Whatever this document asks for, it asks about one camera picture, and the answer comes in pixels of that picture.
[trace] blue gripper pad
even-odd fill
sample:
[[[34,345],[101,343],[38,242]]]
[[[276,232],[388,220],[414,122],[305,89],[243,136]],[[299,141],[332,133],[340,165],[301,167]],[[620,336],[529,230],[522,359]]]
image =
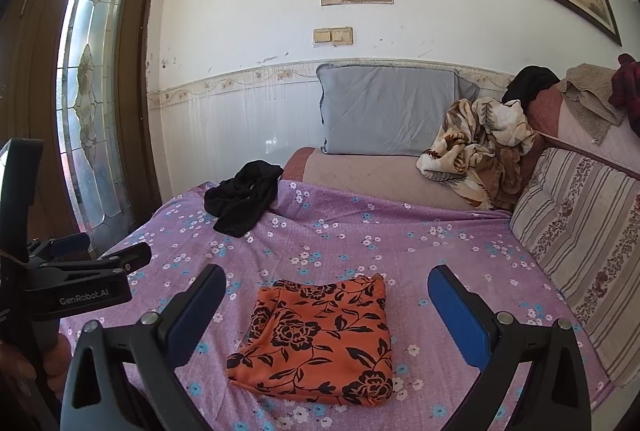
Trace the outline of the blue gripper pad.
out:
[[[427,290],[431,302],[436,307],[465,362],[469,366],[478,367],[480,371],[484,370],[491,359],[491,338],[472,308],[463,299],[463,296],[469,297],[471,294],[446,266],[431,270],[427,279]]]
[[[186,292],[174,296],[162,312],[158,334],[172,369],[189,362],[202,334],[225,297],[222,267],[207,265]]]
[[[90,245],[91,241],[87,233],[72,234],[71,236],[53,240],[49,248],[49,254],[55,259],[74,252],[86,251]]]

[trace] wall switch plate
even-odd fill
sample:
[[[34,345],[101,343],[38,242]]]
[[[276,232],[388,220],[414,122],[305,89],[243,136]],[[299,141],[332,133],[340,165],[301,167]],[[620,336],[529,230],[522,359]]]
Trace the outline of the wall switch plate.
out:
[[[317,28],[314,30],[314,46],[331,42],[331,30],[328,28]]]
[[[353,45],[353,28],[350,26],[332,28],[331,42],[334,46]]]

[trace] blanket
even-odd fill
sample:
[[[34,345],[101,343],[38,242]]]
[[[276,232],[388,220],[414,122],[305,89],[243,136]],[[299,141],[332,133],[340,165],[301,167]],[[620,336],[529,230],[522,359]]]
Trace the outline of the blanket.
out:
[[[575,324],[594,404],[609,392],[598,358],[564,298],[509,230],[503,211],[463,212],[380,200],[302,182],[281,180],[276,201],[250,233],[212,230],[203,209],[207,183],[163,205],[119,248],[146,241],[151,263],[129,278],[132,300],[63,319],[72,342],[89,319],[105,327],[135,323],[162,311],[208,263],[224,268],[228,287],[218,312],[188,364],[176,370],[196,408],[213,429],[229,431],[438,431],[463,400],[478,369],[467,366],[427,292],[431,268],[446,263],[494,311],[550,326]],[[378,407],[326,405],[257,396],[230,385],[226,360],[250,327],[257,291],[278,280],[322,285],[379,273],[386,283],[386,320],[392,350],[393,395]],[[504,429],[527,378],[518,369],[490,429]],[[132,383],[142,388],[135,367]]]
[[[417,168],[449,186],[475,208],[508,208],[521,185],[520,156],[533,146],[534,132],[519,100],[494,98],[453,103],[431,148]]]
[[[604,141],[611,125],[620,125],[625,118],[624,111],[609,102],[614,73],[610,68],[583,63],[569,68],[566,78],[556,85],[569,111],[596,144]]]

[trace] decorative tile border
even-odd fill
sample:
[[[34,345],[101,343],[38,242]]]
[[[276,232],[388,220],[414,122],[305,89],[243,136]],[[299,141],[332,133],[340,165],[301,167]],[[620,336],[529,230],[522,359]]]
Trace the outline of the decorative tile border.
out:
[[[393,66],[401,68],[432,68],[435,70],[449,70],[457,72],[461,77],[476,83],[480,88],[491,91],[504,91],[513,79],[513,75],[492,72],[482,68],[463,66],[462,64],[447,64],[444,62],[417,61],[413,59],[325,59],[321,61],[292,62],[289,64],[274,64],[261,66],[218,75],[216,77],[201,78],[187,84],[163,91],[148,91],[147,101],[149,109],[161,109],[183,102],[193,102],[200,98],[222,93],[232,93],[246,88],[263,88],[280,84],[295,84],[299,82],[317,82],[316,68],[323,62],[343,66],[347,64],[369,64],[374,66]]]

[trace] striped pillow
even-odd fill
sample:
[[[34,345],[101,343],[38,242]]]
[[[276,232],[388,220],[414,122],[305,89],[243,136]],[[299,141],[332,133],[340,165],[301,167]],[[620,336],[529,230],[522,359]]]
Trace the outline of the striped pillow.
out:
[[[582,322],[609,378],[640,373],[640,181],[547,149],[511,230]]]

